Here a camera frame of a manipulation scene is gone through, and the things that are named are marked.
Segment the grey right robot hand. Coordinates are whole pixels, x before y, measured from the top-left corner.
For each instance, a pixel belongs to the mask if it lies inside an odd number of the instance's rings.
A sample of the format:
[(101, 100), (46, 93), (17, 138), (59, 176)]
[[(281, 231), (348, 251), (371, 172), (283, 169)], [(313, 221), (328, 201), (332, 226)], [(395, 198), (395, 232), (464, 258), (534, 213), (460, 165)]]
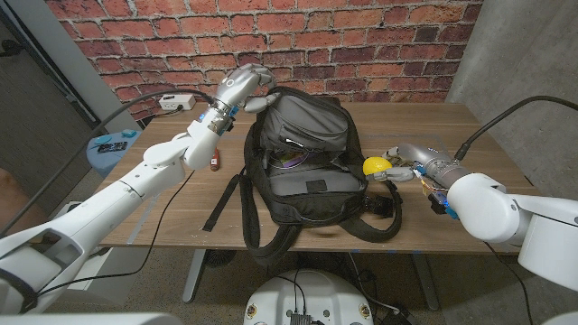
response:
[(449, 155), (417, 144), (401, 143), (381, 157), (369, 157), (363, 163), (369, 181), (411, 181), (417, 175), (434, 181), (440, 189), (449, 189), (470, 172)]

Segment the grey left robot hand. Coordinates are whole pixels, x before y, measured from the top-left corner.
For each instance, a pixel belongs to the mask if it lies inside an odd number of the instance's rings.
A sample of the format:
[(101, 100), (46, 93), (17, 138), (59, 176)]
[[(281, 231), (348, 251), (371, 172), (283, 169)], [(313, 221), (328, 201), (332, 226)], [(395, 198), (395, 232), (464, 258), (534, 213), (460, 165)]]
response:
[(266, 97), (247, 99), (256, 89), (276, 86), (275, 75), (265, 66), (248, 63), (231, 71), (219, 84), (214, 103), (219, 108), (241, 107), (248, 113), (259, 113), (276, 102), (281, 97), (279, 92)]

